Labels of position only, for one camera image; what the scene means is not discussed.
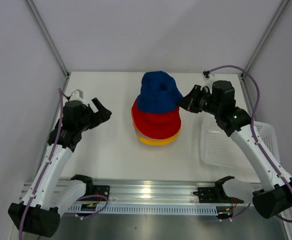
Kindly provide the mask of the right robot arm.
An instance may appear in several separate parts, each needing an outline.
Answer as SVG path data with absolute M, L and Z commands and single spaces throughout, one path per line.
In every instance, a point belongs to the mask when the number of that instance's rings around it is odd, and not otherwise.
M 254 120 L 236 105 L 235 89 L 226 80 L 217 80 L 211 87 L 195 85 L 189 94 L 176 103 L 182 109 L 214 116 L 217 125 L 244 153 L 256 172 L 262 189 L 251 189 L 247 182 L 235 178 L 226 180 L 214 189 L 214 197 L 225 202 L 230 197 L 252 204 L 265 219 L 280 214 L 292 207 L 292 176 L 281 166 L 256 133 Z M 292 219 L 280 216 L 292 223 Z

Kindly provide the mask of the right aluminium frame post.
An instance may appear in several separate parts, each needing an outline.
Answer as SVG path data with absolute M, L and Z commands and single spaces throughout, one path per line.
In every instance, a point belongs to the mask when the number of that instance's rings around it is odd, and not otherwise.
M 284 16 L 285 12 L 289 8 L 292 0 L 281 0 L 278 7 L 276 8 L 274 14 L 272 15 L 269 23 L 267 24 L 265 30 L 263 31 L 256 47 L 254 48 L 247 64 L 244 67 L 246 72 L 250 72 L 253 66 L 256 64 L 259 56 L 261 55 L 262 51 L 266 47 L 267 43 L 271 39 L 271 36 L 275 32 L 278 24 L 280 23 L 282 17 Z

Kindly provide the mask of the red hat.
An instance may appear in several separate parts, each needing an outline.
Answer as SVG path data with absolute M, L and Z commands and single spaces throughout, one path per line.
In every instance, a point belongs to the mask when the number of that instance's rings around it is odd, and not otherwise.
M 151 123 L 168 123 L 173 121 L 181 121 L 180 109 L 177 107 L 173 111 L 166 113 L 149 113 L 139 110 L 137 107 L 138 100 L 134 101 L 131 108 L 131 118 L 134 126 L 134 122 L 151 122 Z

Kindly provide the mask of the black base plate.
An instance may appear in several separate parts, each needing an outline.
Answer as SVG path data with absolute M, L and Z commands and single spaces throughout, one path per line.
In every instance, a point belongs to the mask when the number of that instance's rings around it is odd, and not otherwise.
M 85 193 L 85 196 L 92 196 L 92 195 L 100 195 L 109 199 L 110 186 L 109 185 L 94 185 L 93 187 L 89 187 Z M 85 200 L 93 201 L 93 202 L 105 202 L 106 200 L 100 196 L 89 197 Z
M 198 187 L 197 191 L 192 193 L 198 197 L 200 203 L 207 204 L 243 204 L 244 201 L 238 198 L 226 196 L 222 187 Z

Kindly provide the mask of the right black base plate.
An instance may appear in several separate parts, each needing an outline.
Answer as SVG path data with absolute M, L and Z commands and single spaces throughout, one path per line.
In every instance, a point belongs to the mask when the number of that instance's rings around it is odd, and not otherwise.
M 244 201 L 238 198 L 226 196 L 222 187 L 198 187 L 197 191 L 192 193 L 198 197 L 200 203 L 207 204 L 243 204 Z

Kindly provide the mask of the lavender bucket hat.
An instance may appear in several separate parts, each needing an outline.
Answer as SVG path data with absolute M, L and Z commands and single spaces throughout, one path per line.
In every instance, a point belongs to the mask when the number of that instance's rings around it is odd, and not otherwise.
M 146 135 L 142 134 L 142 133 L 139 132 L 137 129 L 135 130 L 135 133 L 136 133 L 138 136 L 140 136 L 141 138 L 154 140 L 154 138 L 151 138 L 151 137 L 149 137 L 149 136 L 146 136 Z

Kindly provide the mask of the aluminium frame post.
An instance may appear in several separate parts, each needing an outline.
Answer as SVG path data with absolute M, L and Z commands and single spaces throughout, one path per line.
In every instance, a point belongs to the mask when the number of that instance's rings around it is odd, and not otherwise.
M 23 1 L 33 18 L 33 21 L 35 25 L 37 26 L 43 40 L 45 41 L 46 46 L 48 47 L 51 55 L 53 56 L 55 62 L 57 63 L 60 71 L 62 72 L 63 76 L 67 79 L 70 75 L 69 71 L 67 70 L 67 67 L 58 51 L 58 48 L 56 47 L 56 44 L 54 43 L 54 40 L 49 33 L 49 30 L 33 0 L 24 0 Z
M 266 47 L 267 43 L 271 39 L 271 36 L 275 32 L 278 24 L 280 23 L 282 17 L 284 16 L 285 12 L 289 8 L 292 0 L 281 0 L 278 7 L 276 8 L 274 14 L 272 15 L 269 23 L 267 24 L 265 30 L 263 31 L 256 47 L 254 48 L 247 64 L 244 67 L 246 72 L 250 72 L 253 66 L 256 64 L 259 56 L 261 55 L 262 51 Z

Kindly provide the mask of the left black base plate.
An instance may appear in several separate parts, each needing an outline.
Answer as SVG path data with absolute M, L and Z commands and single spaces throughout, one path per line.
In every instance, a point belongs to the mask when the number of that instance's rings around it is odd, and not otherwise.
M 109 199 L 110 186 L 109 185 L 94 185 L 93 187 L 89 187 L 85 193 L 85 196 L 92 196 L 92 195 L 100 195 Z M 100 196 L 89 197 L 85 200 L 93 201 L 93 202 L 105 202 L 106 200 Z

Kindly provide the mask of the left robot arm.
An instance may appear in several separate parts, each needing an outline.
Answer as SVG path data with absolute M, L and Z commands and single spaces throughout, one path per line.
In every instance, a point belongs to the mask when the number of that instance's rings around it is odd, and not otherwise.
M 76 174 L 67 187 L 54 194 L 61 173 L 82 139 L 83 132 L 92 130 L 111 118 L 97 98 L 92 99 L 97 111 L 81 99 L 68 100 L 63 104 L 60 118 L 47 141 L 46 156 L 27 193 L 19 203 L 11 203 L 8 215 L 19 231 L 40 237 L 52 237 L 62 216 L 78 200 L 96 199 L 108 201 L 95 191 L 93 179 Z

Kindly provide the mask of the left aluminium frame post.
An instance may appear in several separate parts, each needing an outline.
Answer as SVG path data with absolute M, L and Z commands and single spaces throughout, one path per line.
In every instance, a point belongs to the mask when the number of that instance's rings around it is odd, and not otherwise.
M 49 30 L 33 0 L 24 0 L 23 1 L 33 18 L 33 21 L 35 25 L 37 26 L 43 40 L 45 41 L 46 46 L 48 47 L 51 55 L 53 56 L 55 62 L 57 63 L 60 71 L 62 72 L 63 76 L 67 79 L 70 75 L 69 71 L 67 70 L 67 67 L 58 51 L 58 48 L 56 47 L 56 44 L 54 43 L 54 40 L 49 33 Z

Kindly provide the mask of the orange bucket hat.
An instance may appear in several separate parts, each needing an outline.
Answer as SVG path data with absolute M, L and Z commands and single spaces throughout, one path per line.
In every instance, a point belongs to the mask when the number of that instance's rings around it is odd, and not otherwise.
M 181 121 L 165 123 L 137 122 L 134 127 L 142 135 L 151 139 L 168 139 L 176 135 L 181 129 Z

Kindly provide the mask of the white plastic basket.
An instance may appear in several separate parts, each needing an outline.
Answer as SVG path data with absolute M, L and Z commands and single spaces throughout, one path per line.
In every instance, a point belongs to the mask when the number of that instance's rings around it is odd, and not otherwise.
M 268 123 L 255 121 L 254 126 L 269 151 L 280 162 L 275 129 Z M 209 165 L 252 171 L 253 167 L 240 148 L 227 137 L 212 115 L 204 117 L 200 135 L 200 158 Z

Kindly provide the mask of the blue cap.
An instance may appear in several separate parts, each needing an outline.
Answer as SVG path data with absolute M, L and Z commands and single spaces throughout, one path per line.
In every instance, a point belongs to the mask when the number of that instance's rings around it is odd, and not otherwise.
M 136 107 L 150 114 L 164 114 L 178 108 L 183 98 L 175 79 L 164 71 L 146 72 L 141 79 Z

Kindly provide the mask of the aluminium mounting rail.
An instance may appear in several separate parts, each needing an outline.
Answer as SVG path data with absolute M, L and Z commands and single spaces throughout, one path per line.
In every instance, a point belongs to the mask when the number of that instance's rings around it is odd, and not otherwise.
M 127 180 L 94 178 L 93 184 L 109 186 L 110 204 L 198 205 L 193 195 L 199 187 L 214 187 L 214 182 Z

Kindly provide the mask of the yellow bucket hat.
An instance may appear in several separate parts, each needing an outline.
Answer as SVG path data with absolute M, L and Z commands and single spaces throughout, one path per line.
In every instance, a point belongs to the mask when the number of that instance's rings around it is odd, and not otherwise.
M 149 145 L 149 146 L 165 146 L 165 145 L 168 145 L 168 144 L 171 144 L 172 142 L 174 142 L 178 136 L 180 134 L 180 131 L 178 131 L 175 135 L 169 137 L 169 138 L 165 138 L 165 139 L 155 139 L 152 140 L 152 139 L 146 139 L 146 138 L 142 138 L 140 137 L 139 135 L 136 134 L 138 140 L 146 145 Z

